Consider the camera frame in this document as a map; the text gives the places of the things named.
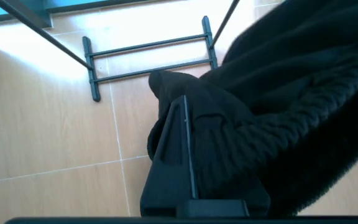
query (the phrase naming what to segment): tiled floor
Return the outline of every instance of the tiled floor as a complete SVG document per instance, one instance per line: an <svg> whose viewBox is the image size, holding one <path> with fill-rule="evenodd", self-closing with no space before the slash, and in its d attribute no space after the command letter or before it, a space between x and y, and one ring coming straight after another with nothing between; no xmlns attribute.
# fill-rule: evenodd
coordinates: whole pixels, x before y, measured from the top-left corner
<svg viewBox="0 0 358 224"><path fill-rule="evenodd" d="M279 2L239 3L216 45L219 63L234 38ZM47 31L84 58L84 35L94 51L108 50L200 34L204 15L215 33L230 3L154 1L56 14ZM96 67L105 77L206 57L199 41L98 58ZM200 76L208 70L177 71ZM150 167L146 140L158 102L147 75L102 84L100 91L102 100L93 102L82 65L22 24L0 24L0 223L18 216L140 215ZM358 177L354 170L350 181ZM338 195L350 186L346 180L339 185L329 202L303 214L358 213L350 203L356 196L347 199L348 207L326 208L341 202Z"/></svg>

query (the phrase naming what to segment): black cloth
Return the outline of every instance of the black cloth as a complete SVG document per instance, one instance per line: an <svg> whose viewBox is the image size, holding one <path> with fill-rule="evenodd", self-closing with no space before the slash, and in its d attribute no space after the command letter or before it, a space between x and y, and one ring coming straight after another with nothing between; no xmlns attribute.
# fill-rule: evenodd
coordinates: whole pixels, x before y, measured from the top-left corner
<svg viewBox="0 0 358 224"><path fill-rule="evenodd" d="M358 1L285 1L219 68L155 72L149 85L160 118L151 159L170 103L186 95L200 197L222 198L257 174L269 215L293 215L358 160Z"/></svg>

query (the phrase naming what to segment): horizontal metal rod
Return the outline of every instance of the horizontal metal rod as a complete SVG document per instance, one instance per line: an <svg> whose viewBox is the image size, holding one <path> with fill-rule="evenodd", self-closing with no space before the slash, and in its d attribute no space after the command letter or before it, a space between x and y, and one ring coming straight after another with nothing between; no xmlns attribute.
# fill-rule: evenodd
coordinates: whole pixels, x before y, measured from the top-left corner
<svg viewBox="0 0 358 224"><path fill-rule="evenodd" d="M132 77L132 76L135 76L135 75L146 74L146 73L159 71L159 70L168 70L168 69L173 69L173 68L180 68L180 67L186 67L186 66L191 66L191 65L198 65L198 64L201 64L201 63L210 63L211 61L212 60L210 60L210 59L198 60L198 61L195 61L195 62L187 62L187 63L181 63L181 64L177 64L177 65L169 65L169 66L165 66L165 67L153 68L153 69L143 70L143 71L139 71L139 72L131 72L131 73L123 74L123 75L115 75L115 76L110 76L110 77L98 78L98 79L95 79L93 81L94 82L104 82L104 81L109 81L109 80L115 80L115 79L118 79L118 78L127 78L127 77Z"/></svg>
<svg viewBox="0 0 358 224"><path fill-rule="evenodd" d="M237 5L239 4L240 0L233 0L233 2L230 5L229 10L227 11L226 15L224 16L223 22L221 24L221 26L219 27L214 40L212 41L211 46L209 46L210 48L213 48L216 44L216 41L218 41L219 36L221 35L224 27L226 26L227 22L229 21L231 14L233 14L234 10L236 9Z"/></svg>
<svg viewBox="0 0 358 224"><path fill-rule="evenodd" d="M162 44L171 44L171 43L181 42L181 41L185 41L185 40L199 39L202 37L205 38L206 36L207 36L207 34L199 34L199 35L192 35L189 37L180 37L180 38L176 38L176 39L157 41L157 42L148 43L148 44L140 44L140 45L135 45L135 46L130 46L130 47L123 47L120 49L95 52L95 53L89 54L89 56L95 57L95 56L100 56L100 55L114 54L114 53L123 52L123 51L127 51L127 50L135 50L135 49L141 49L141 48L145 48L145 47L153 47L153 46L162 45Z"/></svg>
<svg viewBox="0 0 358 224"><path fill-rule="evenodd" d="M9 4L9 1L6 0L0 0L0 7L1 9L5 10L12 16L14 16L16 19L24 23L24 25L30 27L30 29L34 30L36 33L41 35L43 38L45 38L47 41L49 41L51 44L68 54L70 57L72 57L77 62L80 62L82 65L84 65L88 69L93 69L91 65L88 65L84 60L80 59L79 56L74 54L72 51L68 50L63 44L61 44L59 41L54 39L51 35L49 35L47 32L36 26L30 19L28 19L26 16L24 16L20 11L18 11L15 7L11 6Z"/></svg>

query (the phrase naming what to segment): black metal rack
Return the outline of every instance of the black metal rack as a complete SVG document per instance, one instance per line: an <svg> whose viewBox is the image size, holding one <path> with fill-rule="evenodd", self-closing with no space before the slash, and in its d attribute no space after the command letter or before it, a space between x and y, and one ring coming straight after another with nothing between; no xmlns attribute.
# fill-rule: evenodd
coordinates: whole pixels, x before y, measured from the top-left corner
<svg viewBox="0 0 358 224"><path fill-rule="evenodd" d="M8 12L10 15L17 18L18 20L20 20L23 24L25 24L26 26L28 26L29 28L34 30L36 33L38 33L43 38L45 38L50 43L52 43L54 46L58 47L60 50L64 51L66 54L68 54L71 58L73 58L74 60L81 63L83 66L85 66L88 69L89 83L91 85L92 98L94 101L99 102L101 99L100 92L99 92L99 84L102 82L116 80L119 78L134 77L136 75L150 73L150 72L154 72L157 70L168 70L168 69L173 69L173 68L198 65L198 64L202 64L202 63L210 63L212 69L217 68L218 63L217 63L214 45L215 45L216 41L218 40L225 25L227 24L231 14L233 13L234 9L236 8L238 2L239 2L239 0L233 0L233 2L224 18L222 24L220 25L214 39L212 38L212 32L211 32L211 27L209 25L209 19L207 16L204 16L204 18L202 20L202 26L204 29L203 34L192 35L192 36L188 36L188 37L180 37L180 38L170 39L170 40L163 40L163 41L158 41L158 42L153 42L153 43L148 43L148 44L140 44L140 45L135 45L135 46L131 46L131 47L124 47L121 49L106 50L106 51L102 51L102 52L92 52L91 40L88 37L83 37L83 46L84 46L84 50L85 50L86 61L82 60L81 58L79 58L79 56L75 55L72 51L68 50L64 45L59 43L59 41L54 39L51 35L46 33L40 26L38 26L34 21L39 20L40 19L39 16L36 13L34 13L33 11L31 11L28 7L26 7L25 4L23 4L17 0L0 0L0 8L2 8L6 12ZM95 70L95 66L94 66L94 57L96 57L96 56L109 55L109 54L114 54L114 53L118 53L118 52L125 52L128 50L144 49L147 47L172 44L172 43L183 42L183 41L187 41L187 40L201 39L201 38L205 38L206 47L207 47L207 51L208 51L208 59L197 60L195 62L180 63L180 64L176 64L176 65L169 65L169 66L165 66L165 67L153 68L153 69L148 69L148 70L143 70L143 71L138 71L138 72L131 72L131 73L115 75L115 76L111 76L111 77L98 78L96 76L96 70Z"/></svg>

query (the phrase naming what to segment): dark garment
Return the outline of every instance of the dark garment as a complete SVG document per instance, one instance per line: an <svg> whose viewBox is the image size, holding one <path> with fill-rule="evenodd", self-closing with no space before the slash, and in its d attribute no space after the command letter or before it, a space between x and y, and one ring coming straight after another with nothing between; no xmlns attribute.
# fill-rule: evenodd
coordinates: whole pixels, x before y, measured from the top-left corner
<svg viewBox="0 0 358 224"><path fill-rule="evenodd" d="M289 0L241 34L201 78L155 72L159 121L188 99L201 198L221 198L256 174L270 216L324 194L358 160L358 1Z"/></svg>

